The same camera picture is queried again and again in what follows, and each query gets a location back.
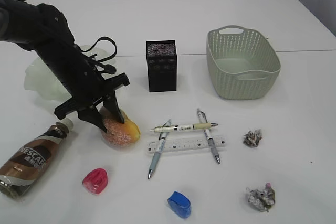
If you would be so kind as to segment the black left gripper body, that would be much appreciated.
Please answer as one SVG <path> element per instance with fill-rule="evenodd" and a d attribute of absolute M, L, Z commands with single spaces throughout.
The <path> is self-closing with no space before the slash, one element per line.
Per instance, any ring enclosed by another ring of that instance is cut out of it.
<path fill-rule="evenodd" d="M 52 40 L 38 46 L 38 55 L 52 73 L 57 77 L 71 98 L 55 108 L 55 115 L 59 119 L 79 108 L 97 106 L 104 102 L 108 93 L 121 86 L 130 84 L 125 73 L 105 79 L 102 74 L 115 74 L 116 68 L 105 61 L 113 59 L 117 52 L 95 60 L 94 56 L 85 53 L 92 50 L 82 50 L 77 45 L 69 45 L 63 41 Z"/>

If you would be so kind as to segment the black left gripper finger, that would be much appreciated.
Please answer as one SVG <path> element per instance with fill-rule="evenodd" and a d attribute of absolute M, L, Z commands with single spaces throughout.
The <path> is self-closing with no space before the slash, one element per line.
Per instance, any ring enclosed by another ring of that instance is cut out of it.
<path fill-rule="evenodd" d="M 121 113 L 121 110 L 119 109 L 116 93 L 114 90 L 106 95 L 103 106 L 110 112 L 117 122 L 122 124 L 124 123 L 124 117 Z"/>
<path fill-rule="evenodd" d="M 102 116 L 95 106 L 79 108 L 77 112 L 79 119 L 81 119 L 82 121 L 89 122 L 97 126 L 102 131 L 107 132 L 107 129 L 103 123 Z"/>

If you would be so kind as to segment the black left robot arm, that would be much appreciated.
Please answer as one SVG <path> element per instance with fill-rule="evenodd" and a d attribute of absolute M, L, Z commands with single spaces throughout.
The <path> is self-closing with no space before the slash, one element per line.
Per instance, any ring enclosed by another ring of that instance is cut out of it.
<path fill-rule="evenodd" d="M 1 41 L 12 42 L 27 51 L 35 51 L 52 71 L 71 98 L 55 108 L 58 119 L 76 111 L 79 119 L 107 131 L 96 106 L 103 106 L 124 123 L 115 90 L 129 85 L 125 73 L 104 61 L 88 57 L 75 44 L 63 13 L 52 5 L 28 4 L 23 0 L 1 0 Z"/>

